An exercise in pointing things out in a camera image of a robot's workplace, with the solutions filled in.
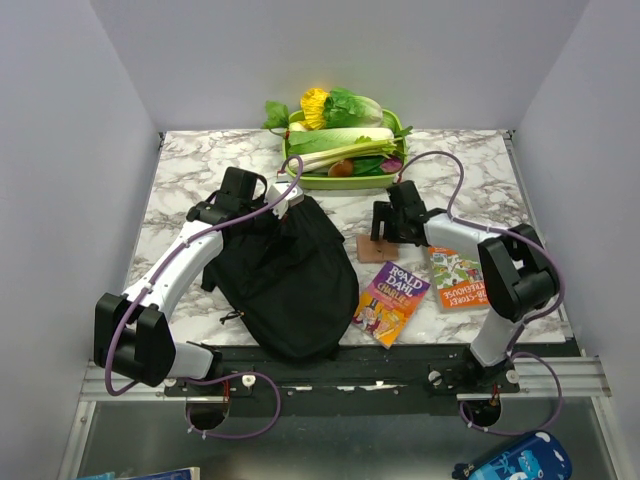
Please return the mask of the brown leather wallet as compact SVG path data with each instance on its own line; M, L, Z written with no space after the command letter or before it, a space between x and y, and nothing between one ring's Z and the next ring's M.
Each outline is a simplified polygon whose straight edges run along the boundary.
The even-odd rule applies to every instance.
M357 259L363 264L379 264L399 259L399 249L396 244L386 240L371 240L368 235L356 237Z

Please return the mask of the black student backpack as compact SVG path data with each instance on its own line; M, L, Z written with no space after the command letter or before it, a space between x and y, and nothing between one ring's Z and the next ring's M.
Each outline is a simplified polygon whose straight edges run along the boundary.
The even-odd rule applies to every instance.
M332 356L359 301L344 237L310 196L223 231L201 287L219 290L253 339L291 362Z

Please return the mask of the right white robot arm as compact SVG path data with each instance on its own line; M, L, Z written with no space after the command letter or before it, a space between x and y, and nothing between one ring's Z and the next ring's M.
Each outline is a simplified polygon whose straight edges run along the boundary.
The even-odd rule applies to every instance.
M564 292L557 267L528 224L505 230L457 218L442 208L429 210L412 181L386 192L386 201L373 203L373 241L449 248L480 263L490 309L469 346L473 359L459 371L467 389L483 391L496 380L495 366L506 360L529 314Z

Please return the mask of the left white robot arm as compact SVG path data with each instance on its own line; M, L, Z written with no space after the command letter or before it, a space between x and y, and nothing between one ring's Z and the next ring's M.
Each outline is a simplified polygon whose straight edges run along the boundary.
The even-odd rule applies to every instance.
M113 374L132 386L155 387L166 379L187 379L201 395L214 393L222 380L211 348L175 342L169 320L188 287L229 242L233 233L252 226L260 216L281 219L303 197L296 181L266 185L261 195L257 173L230 167L220 188L191 207L169 249L137 282L119 295L104 294L96 304L94 361L105 370L112 396Z

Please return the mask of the Roald Dahl Charlie book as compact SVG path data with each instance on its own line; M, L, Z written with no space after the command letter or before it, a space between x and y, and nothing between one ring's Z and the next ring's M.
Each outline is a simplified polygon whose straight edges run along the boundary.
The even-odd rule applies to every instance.
M352 324L389 349L430 286L397 264L386 262L361 293Z

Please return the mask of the green vegetable tray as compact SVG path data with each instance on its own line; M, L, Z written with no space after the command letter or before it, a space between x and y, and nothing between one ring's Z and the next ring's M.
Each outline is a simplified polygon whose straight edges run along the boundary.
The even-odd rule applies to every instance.
M285 160L290 157L286 155L286 140L291 131L302 131L298 126L303 120L303 113L296 111L289 116L289 120L289 130L282 143ZM406 154L403 159L380 156L354 158L352 159L354 161L353 175L344 178L328 176L328 170L332 165L307 173L295 173L289 169L284 169L284 171L293 178L297 177L299 179L298 185L303 189L357 190L386 188L394 182L396 175L406 163L406 136L410 134L412 128L403 127L398 116L387 109L383 110L382 125L379 127L388 128L394 132L394 141L397 147Z

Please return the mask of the green celery stalks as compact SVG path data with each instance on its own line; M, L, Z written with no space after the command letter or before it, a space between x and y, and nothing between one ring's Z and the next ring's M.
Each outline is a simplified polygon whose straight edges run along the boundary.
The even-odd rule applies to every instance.
M284 161L283 169L289 169L295 173L307 173L345 159L369 156L403 159L406 154L397 147L394 140L359 141L319 152L294 154Z

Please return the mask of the orange 78-Storey Treehouse book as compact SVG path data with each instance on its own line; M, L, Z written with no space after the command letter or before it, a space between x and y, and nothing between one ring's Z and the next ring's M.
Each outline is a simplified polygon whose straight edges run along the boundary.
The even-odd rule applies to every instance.
M429 247L427 251L432 286L443 311L489 307L479 261L447 248Z

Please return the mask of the long white green cabbage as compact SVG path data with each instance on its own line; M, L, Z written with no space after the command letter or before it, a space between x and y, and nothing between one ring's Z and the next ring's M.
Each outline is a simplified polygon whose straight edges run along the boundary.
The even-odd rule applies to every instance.
M391 140L394 132L388 128L334 128L312 131L291 131L286 140L286 155L304 155L355 144L358 140Z

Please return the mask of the green leaf sprig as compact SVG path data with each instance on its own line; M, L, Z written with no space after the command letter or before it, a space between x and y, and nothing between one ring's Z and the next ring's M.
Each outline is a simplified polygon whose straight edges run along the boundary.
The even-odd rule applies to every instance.
M286 104L267 100L265 102L266 120L262 124L263 129L287 129L289 126L289 109Z

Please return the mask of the green lettuce head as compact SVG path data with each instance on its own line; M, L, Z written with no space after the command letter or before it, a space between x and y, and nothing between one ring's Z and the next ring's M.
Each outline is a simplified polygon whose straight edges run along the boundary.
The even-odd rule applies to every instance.
M382 124L383 109L373 99L344 88L334 88L324 103L326 128L375 128Z

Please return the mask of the yellow flower vegetable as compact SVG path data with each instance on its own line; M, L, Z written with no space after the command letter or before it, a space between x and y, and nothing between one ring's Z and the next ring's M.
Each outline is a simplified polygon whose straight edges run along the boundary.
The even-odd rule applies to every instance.
M326 126L324 117L325 102L329 93L321 88L307 90L300 99L304 115L303 125L308 130L320 130Z

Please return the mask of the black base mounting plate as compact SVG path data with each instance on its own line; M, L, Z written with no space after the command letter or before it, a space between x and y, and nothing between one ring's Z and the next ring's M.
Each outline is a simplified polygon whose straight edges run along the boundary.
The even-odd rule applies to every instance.
M511 363L475 371L465 345L342 346L293 364L259 347L222 347L216 374L229 376L231 415L357 416L453 414L457 398L516 393Z

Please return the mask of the blue pencil case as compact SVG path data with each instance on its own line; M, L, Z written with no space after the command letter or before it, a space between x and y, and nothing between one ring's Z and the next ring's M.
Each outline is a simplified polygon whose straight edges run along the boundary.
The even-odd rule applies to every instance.
M573 465L561 443L537 430L453 467L452 479L570 479Z

